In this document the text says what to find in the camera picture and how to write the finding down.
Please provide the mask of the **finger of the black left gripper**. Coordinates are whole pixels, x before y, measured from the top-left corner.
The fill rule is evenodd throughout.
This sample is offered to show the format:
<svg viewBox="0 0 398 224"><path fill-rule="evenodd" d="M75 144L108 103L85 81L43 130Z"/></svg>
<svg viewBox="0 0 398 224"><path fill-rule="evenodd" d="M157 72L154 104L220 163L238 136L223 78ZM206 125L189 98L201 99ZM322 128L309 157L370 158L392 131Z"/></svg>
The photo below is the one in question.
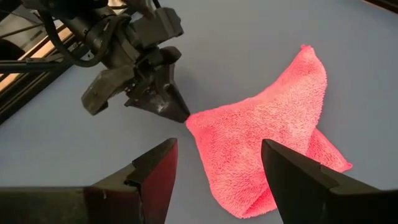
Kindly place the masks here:
<svg viewBox="0 0 398 224"><path fill-rule="evenodd" d="M182 56L176 47L164 47L151 59L154 81L149 87L146 110L172 121L186 121L190 111L174 80L175 63Z"/></svg>
<svg viewBox="0 0 398 224"><path fill-rule="evenodd" d="M135 107L144 111L149 99L149 85L105 85L104 70L94 79L81 97L84 108L91 115L96 115L108 107L108 100L113 96L125 92L128 100L125 106Z"/></svg>

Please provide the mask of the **blue-grey table mat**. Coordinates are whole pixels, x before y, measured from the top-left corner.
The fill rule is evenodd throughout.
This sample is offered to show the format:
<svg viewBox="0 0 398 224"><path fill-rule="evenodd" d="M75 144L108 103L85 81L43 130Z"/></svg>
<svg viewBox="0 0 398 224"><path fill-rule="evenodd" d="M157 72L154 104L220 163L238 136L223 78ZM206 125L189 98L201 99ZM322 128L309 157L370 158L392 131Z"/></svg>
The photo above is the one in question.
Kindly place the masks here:
<svg viewBox="0 0 398 224"><path fill-rule="evenodd" d="M322 133L350 176L398 189L398 14L363 0L161 0L182 19L172 39L175 81L192 113L256 95L312 46L328 75ZM180 123L125 107L92 116L81 95L102 65L72 67L0 125L0 186L88 185L167 138L178 171L167 224L280 224L277 212L241 220L214 200L195 142Z"/></svg>

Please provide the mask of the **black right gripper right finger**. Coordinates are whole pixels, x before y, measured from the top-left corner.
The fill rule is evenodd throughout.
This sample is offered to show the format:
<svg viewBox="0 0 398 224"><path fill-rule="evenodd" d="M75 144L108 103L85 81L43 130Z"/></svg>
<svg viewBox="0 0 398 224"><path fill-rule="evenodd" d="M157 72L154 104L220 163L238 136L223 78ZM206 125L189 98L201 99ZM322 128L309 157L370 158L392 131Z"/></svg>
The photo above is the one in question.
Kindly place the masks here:
<svg viewBox="0 0 398 224"><path fill-rule="evenodd" d="M270 139L261 157L284 224L398 224L398 190L379 190Z"/></svg>

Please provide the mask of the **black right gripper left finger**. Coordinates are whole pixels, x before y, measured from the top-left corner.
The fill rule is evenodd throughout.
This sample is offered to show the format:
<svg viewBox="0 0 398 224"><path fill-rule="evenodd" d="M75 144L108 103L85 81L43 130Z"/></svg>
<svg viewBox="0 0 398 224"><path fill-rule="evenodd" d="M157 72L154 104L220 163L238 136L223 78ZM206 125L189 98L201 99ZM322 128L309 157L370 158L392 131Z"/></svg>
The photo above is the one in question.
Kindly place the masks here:
<svg viewBox="0 0 398 224"><path fill-rule="evenodd" d="M84 187L0 187L0 224L164 224L178 142L169 138Z"/></svg>

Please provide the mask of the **pink terry towel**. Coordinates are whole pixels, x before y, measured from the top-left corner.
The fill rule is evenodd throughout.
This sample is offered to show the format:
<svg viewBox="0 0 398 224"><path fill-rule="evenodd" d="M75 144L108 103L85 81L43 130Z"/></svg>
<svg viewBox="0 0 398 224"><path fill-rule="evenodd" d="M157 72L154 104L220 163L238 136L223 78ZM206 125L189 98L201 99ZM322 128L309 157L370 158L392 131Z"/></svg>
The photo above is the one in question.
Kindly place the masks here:
<svg viewBox="0 0 398 224"><path fill-rule="evenodd" d="M314 49L302 46L258 95L191 115L193 135L215 200L236 218L276 209L261 160L263 139L277 141L337 172L352 165L318 130L327 88Z"/></svg>

